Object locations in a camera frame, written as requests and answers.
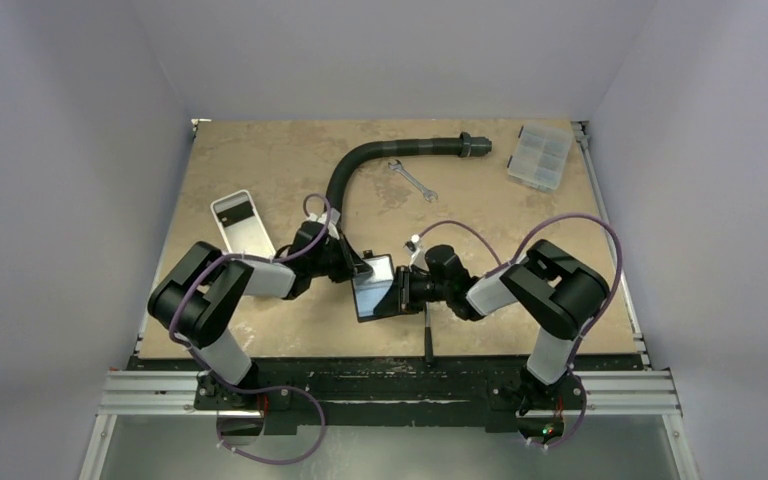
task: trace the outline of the beige table surface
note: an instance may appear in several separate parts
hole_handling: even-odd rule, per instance
[[[266,229],[278,248],[289,243],[304,219],[301,202],[309,192],[325,193],[337,162],[362,143],[403,138],[456,137],[461,131],[486,136],[493,151],[483,158],[427,156],[403,158],[405,168],[439,194],[428,203],[406,179],[387,167],[387,159],[359,168],[349,184],[343,227],[358,251],[391,253],[408,263],[404,242],[441,219],[465,222],[487,238],[504,260],[525,233],[547,217],[564,212],[598,214],[579,148],[573,146],[561,185],[541,193],[507,179],[505,165],[520,126],[535,120],[371,120],[210,122],[199,125],[183,188],[167,238],[162,278],[190,246],[204,240],[224,248],[210,203],[240,189],[252,193]],[[567,120],[539,120],[570,130]],[[566,220],[544,230],[543,238],[595,268],[608,282],[613,263],[600,228],[585,220]],[[426,246],[447,243],[473,275],[495,263],[467,232],[443,226],[428,234]],[[251,356],[422,355],[421,315],[359,324],[349,282],[317,278],[294,301],[244,298],[229,328]],[[538,326],[518,305],[480,322],[465,322],[443,304],[432,306],[434,352],[438,355],[530,353]],[[582,353],[634,352],[624,299],[618,295],[585,339]],[[154,319],[147,322],[142,358],[186,357]]]

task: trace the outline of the metal wrench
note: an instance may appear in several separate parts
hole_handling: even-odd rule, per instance
[[[425,185],[421,184],[419,180],[414,178],[413,175],[408,173],[407,170],[405,170],[405,167],[402,166],[402,162],[400,162],[398,159],[394,158],[393,161],[390,162],[390,170],[395,170],[402,174],[403,177],[407,178],[409,182],[413,184],[414,187],[418,188],[420,192],[422,192],[423,198],[425,198],[426,201],[433,202],[437,200],[437,192],[434,190],[430,190],[428,188],[425,188]]]

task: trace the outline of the black hose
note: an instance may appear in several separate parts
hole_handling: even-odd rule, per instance
[[[364,162],[384,157],[410,157],[417,155],[457,155],[459,157],[483,157],[493,149],[493,143],[486,137],[471,137],[462,132],[458,138],[429,138],[412,140],[390,140],[384,142],[364,143],[355,147],[340,160],[325,196],[331,202],[331,208],[343,211],[343,197],[349,179],[355,170]]]

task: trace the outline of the wall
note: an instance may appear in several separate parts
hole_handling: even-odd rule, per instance
[[[195,117],[589,118],[654,0],[134,0]]]
[[[768,478],[768,2],[658,2],[591,131],[703,478]]]
[[[0,479],[77,476],[188,118],[127,0],[0,0]]]

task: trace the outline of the table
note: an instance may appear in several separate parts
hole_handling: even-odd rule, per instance
[[[334,166],[357,145],[377,140],[455,137],[461,131],[486,136],[493,152],[483,158],[408,157],[405,168],[439,194],[426,202],[405,178],[374,160],[359,168],[346,195],[343,228],[358,251],[391,253],[408,263],[404,242],[442,219],[478,230],[503,259],[513,255],[525,233],[547,217],[565,212],[598,215],[581,150],[573,145],[560,187],[543,193],[507,179],[505,165],[520,127],[527,122],[570,130],[567,120],[364,120],[202,122],[193,145],[178,205],[158,272],[162,279],[198,240],[223,247],[210,203],[248,189],[276,248],[289,243],[304,219],[301,202],[309,192],[325,192]],[[608,282],[613,261],[600,227],[566,220],[538,238],[556,243],[600,272]],[[424,240],[447,243],[473,275],[495,263],[467,232],[443,226]],[[636,348],[624,297],[618,295],[587,336],[581,353],[632,353]],[[511,305],[480,322],[465,322],[445,305],[431,307],[437,355],[530,353],[539,327],[520,306]],[[315,279],[298,299],[244,298],[229,326],[250,356],[408,356],[422,355],[422,315],[359,324],[349,282]],[[166,331],[148,319],[141,358],[184,358]]]

